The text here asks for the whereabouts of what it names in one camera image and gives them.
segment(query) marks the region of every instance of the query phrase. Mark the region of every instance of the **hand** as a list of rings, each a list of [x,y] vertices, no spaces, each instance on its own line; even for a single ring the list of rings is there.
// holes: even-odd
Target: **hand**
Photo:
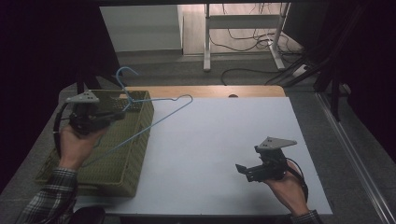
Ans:
[[[292,162],[288,161],[288,165],[298,172]],[[291,211],[294,217],[309,213],[300,180],[296,176],[286,172],[281,180],[265,180],[263,182],[271,188],[277,199]]]
[[[88,135],[78,134],[70,125],[61,130],[61,160],[59,166],[72,170],[78,170],[82,163],[87,160],[96,141],[107,129],[102,129]]]

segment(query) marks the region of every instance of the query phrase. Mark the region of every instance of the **white tabletop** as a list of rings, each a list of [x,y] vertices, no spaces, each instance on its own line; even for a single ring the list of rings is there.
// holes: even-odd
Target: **white tabletop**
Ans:
[[[153,102],[153,122],[188,101]],[[101,205],[108,214],[120,216],[287,214],[266,185],[249,183],[235,168],[236,163],[260,165],[254,146],[267,136],[297,141],[283,152],[303,169],[308,206],[319,214],[331,214],[287,97],[194,98],[151,128],[134,198],[78,197],[75,208]]]

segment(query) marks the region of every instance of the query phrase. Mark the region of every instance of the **green woven basket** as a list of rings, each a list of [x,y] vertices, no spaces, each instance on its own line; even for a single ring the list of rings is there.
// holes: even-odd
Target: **green woven basket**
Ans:
[[[122,91],[92,91],[99,99],[98,107],[103,110],[120,111],[127,100],[120,98]],[[131,91],[136,100],[149,99],[148,91]],[[101,139],[99,147],[93,150],[86,163],[107,153],[121,142],[151,125],[154,114],[152,102],[133,103],[126,111],[125,119],[116,121],[106,135]],[[146,147],[149,140],[149,129],[136,138],[110,153],[99,161],[78,171],[79,195],[102,195],[134,197]],[[54,167],[58,165],[59,157],[52,150],[39,171],[35,181],[45,183]]]

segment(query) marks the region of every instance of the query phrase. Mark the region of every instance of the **plaid shirt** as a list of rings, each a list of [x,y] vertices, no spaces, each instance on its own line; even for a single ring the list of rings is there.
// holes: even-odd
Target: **plaid shirt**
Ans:
[[[67,223],[73,214],[76,192],[76,171],[55,168],[47,184],[24,208],[16,223]]]
[[[317,210],[310,211],[308,214],[300,217],[292,217],[291,221],[293,224],[323,224]]]

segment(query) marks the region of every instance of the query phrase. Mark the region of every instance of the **wall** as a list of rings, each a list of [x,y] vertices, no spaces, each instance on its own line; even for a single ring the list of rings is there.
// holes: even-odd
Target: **wall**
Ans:
[[[100,9],[116,52],[181,49],[178,6]]]

